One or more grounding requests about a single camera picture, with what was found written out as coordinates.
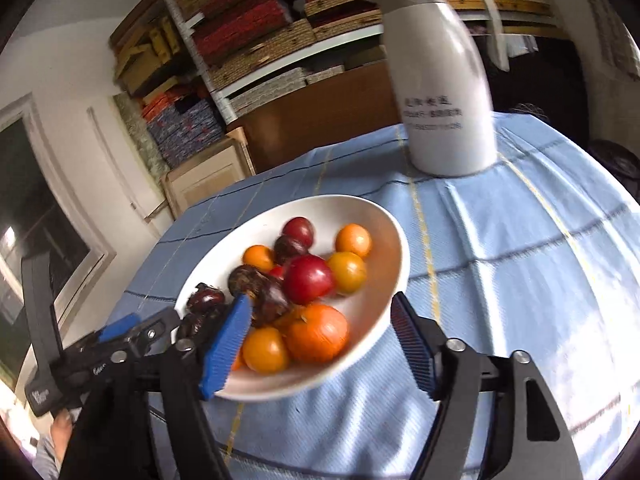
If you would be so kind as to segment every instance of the white bowl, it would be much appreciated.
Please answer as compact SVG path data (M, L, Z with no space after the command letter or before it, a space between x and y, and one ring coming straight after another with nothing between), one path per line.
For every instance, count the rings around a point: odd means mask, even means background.
M405 290L409 278L409 245L398 221L379 205L347 195L302 198L252 218L212 248L184 283L175 309L184 316L188 297L204 282L225 292L226 279L241 264L242 253L254 244L273 247L283 225L295 216L308 218L316 229L310 252L328 256L334 239L348 223L362 225L371 234L372 250L366 258L367 281L352 296L332 296L322 303L342 312L349 321L350 339L341 354L324 365L292 364L279 374L263 376L247 368L231 372L217 395L239 401L273 400L320 385L354 364L378 341L389 325L392 296Z

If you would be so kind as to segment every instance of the wall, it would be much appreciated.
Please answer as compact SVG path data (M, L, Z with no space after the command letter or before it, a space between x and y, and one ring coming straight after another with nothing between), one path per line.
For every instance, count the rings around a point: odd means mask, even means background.
M127 153L108 98L114 57L108 37L140 0L36 0L0 54L0 109L32 94L44 134L79 206L107 243L114 259L66 328L65 345L104 324L158 237L170 225L164 212L149 226L130 205L87 113L98 110L101 133L114 153ZM124 161L130 187L153 195L135 156ZM28 356L21 380L33 366Z
M640 156L640 82L604 63L588 0L551 2L582 61L591 137L613 140Z

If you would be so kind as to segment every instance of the bowl rim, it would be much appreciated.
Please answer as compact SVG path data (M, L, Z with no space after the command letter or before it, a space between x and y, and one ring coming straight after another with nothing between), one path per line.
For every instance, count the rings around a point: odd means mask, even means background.
M409 252L409 242L407 241L404 229L402 228L402 226L400 225L396 217L393 216L389 211L387 211L382 206L376 204L375 202L372 202L371 200L367 200L366 198L353 196L353 195L345 195L345 194L324 194L324 195L308 196L308 197L292 200L290 202L285 202L284 204L280 204L270 209L267 209L266 211L263 211L262 213L254 216L253 218L248 219L242 225L244 225L247 222L251 222L256 218L259 218L261 215L267 214L268 212L271 212L274 209L283 207L285 205L290 205L298 202L310 202L313 200L327 200L331 198L349 198L352 200L366 202L369 205L372 205L375 208L377 208L382 214L384 214L391 220L392 225L396 228L396 232L398 234L398 238L400 242L400 269L398 272L398 278L396 279L394 292L405 290L409 280L410 252ZM204 254L204 256L193 267L192 271L190 272L190 274L188 275L184 283L189 281L191 275L195 272L196 268L201 263L201 261L204 258L206 258L209 255L209 253L213 251L220 242L222 242L222 240L230 236L235 231L236 230L233 230L230 233L228 233L225 237L220 239L212 248L210 248L210 250L207 251L206 254ZM178 293L177 298L181 297L184 291L184 288L185 288L185 285L183 285L182 288L180 289L180 293ZM311 377L298 381L294 384L290 384L289 386L279 387L276 390L269 391L269 392L247 392L245 394L238 394L236 392L233 394L229 394L228 392L225 392L225 388L223 388L222 390L216 392L215 395L217 397L221 397L222 399L235 400L237 402L261 402L265 400L277 400L277 399L282 399L284 397L290 397L296 393L300 393L304 390L310 390L312 388L319 386L328 378L346 370L351 365L355 364L369 350L371 350L371 348L373 348L373 345L375 345L378 342L378 340L382 337L383 333L385 333L385 330L387 329L387 327L390 325L390 302L391 302L391 298L389 298L389 304L386 306L386 309L382 311L377 321L370 327L370 329L363 334L360 341L358 341L346 354L341 355L338 359L331 362L325 368L322 368L321 370L318 371L318 373L313 374ZM177 306L178 306L178 301L176 301L176 305L174 307L176 310L177 310Z

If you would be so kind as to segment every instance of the white pitcher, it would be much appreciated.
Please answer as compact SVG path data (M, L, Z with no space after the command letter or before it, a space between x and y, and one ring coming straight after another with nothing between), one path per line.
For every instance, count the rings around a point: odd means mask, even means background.
M446 0L373 0L383 13L383 43L413 164L438 176L463 176L496 159L489 84L471 34ZM484 0L489 56L509 70L502 22Z

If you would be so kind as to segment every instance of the blue tablecloth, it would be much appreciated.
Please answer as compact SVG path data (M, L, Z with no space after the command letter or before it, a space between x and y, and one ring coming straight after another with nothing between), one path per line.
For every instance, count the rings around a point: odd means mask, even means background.
M191 207L142 265L111 320L171 305L219 240L274 206L313 194L361 196L396 216L410 244L406 292L422 316L477 351L529 351L570 428L588 480L640 417L640 208L589 155L545 123L495 114L500 157L464 178L408 161L392 126L313 150ZM482 396L465 476L484 449ZM152 398L164 477L175 473ZM205 404L236 479L407 478L436 404L415 388L392 329L320 387L274 402Z

